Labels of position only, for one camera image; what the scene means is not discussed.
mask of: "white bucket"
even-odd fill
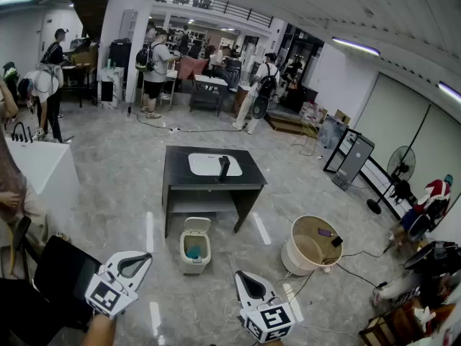
[[[330,232],[331,236],[319,234]],[[333,226],[316,216],[301,216],[292,225],[290,237],[282,248],[282,262],[294,275],[307,275],[319,267],[336,264],[343,254],[343,245],[334,247],[338,237]]]

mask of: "smartphone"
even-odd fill
[[[320,234],[321,236],[331,237],[331,232],[322,228],[318,229],[318,234]]]

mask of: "marble floor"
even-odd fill
[[[138,108],[140,119],[146,121]],[[167,106],[162,118],[147,123],[182,130],[232,130],[232,115]],[[140,250],[153,243],[153,264],[138,290],[139,301],[117,323],[116,345],[252,346],[254,339],[237,322],[227,321],[224,305],[236,297],[236,270],[256,273],[275,283],[284,299],[292,299],[304,279],[288,278],[280,249],[291,221],[302,214],[325,218],[340,232],[344,254],[383,251],[395,218],[387,208],[371,213],[367,198],[375,198],[360,178],[346,192],[323,172],[320,150],[301,156],[301,146],[291,146],[294,135],[273,131],[261,121],[252,136],[245,132],[170,133],[141,124],[126,110],[99,110],[85,102],[62,104],[63,137],[74,136],[71,149],[81,183],[79,201],[71,216],[51,232],[64,231],[73,244],[101,262],[118,251]],[[23,110],[21,117],[35,127],[36,120]],[[212,261],[200,276],[180,273],[179,236],[185,216],[177,216],[167,239],[163,235],[161,186],[165,147],[185,145],[248,150],[267,179],[241,230],[233,233],[236,215],[207,214],[212,220],[209,237]],[[308,141],[309,152],[313,140]],[[153,236],[146,226],[153,222]],[[341,265],[379,284],[401,274],[402,258],[388,252],[379,259],[366,254],[345,257]],[[372,286],[334,266],[331,274],[315,271],[292,300],[297,321],[284,338],[286,346],[363,345],[356,337],[375,314],[370,304]],[[236,300],[226,315],[235,319]],[[80,345],[82,333],[62,329],[52,345]]]

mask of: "white sink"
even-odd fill
[[[219,158],[227,156],[230,166],[227,175],[238,177],[242,175],[242,169],[238,165],[236,158],[230,155],[220,154],[189,154],[189,166],[192,173],[197,176],[218,176],[221,172]]]

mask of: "white ceiling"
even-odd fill
[[[435,87],[444,81],[461,92],[461,0],[223,1],[283,19],[370,61],[461,120],[461,105]],[[333,36],[375,47],[384,60],[334,44]]]

